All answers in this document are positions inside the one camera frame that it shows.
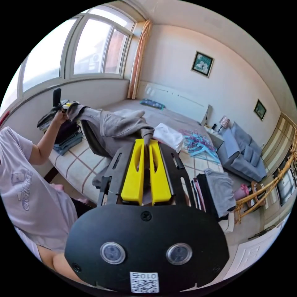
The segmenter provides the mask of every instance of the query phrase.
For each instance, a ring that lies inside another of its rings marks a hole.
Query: qr code
[[[130,272],[132,293],[159,293],[158,273]]]

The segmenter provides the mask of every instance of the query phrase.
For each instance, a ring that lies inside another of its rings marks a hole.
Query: framed picture
[[[260,118],[261,121],[263,121],[264,116],[266,114],[266,108],[261,103],[261,101],[258,99],[256,107],[254,109],[254,112],[257,114],[257,116]]]
[[[209,77],[211,67],[213,66],[213,60],[214,58],[211,58],[205,54],[196,52],[192,70],[206,77]]]

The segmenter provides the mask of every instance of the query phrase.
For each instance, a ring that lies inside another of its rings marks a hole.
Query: person
[[[91,207],[55,189],[33,167],[48,160],[65,120],[66,114],[57,112],[37,145],[10,127],[0,130],[0,192],[8,217],[29,250],[54,271],[84,283],[63,252],[71,226]]]

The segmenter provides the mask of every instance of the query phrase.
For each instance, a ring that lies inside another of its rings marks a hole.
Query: table lamp
[[[222,128],[225,128],[225,129],[228,128],[229,122],[230,120],[226,116],[223,116],[222,119],[220,120],[221,127],[218,130],[218,133],[220,133]]]

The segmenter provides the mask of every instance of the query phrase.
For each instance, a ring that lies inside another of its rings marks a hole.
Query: ceiling
[[[125,2],[137,8],[154,24],[190,29],[231,48],[258,72],[275,97],[280,110],[297,123],[297,108],[284,76],[263,47],[241,27],[216,12],[184,1],[125,0]]]

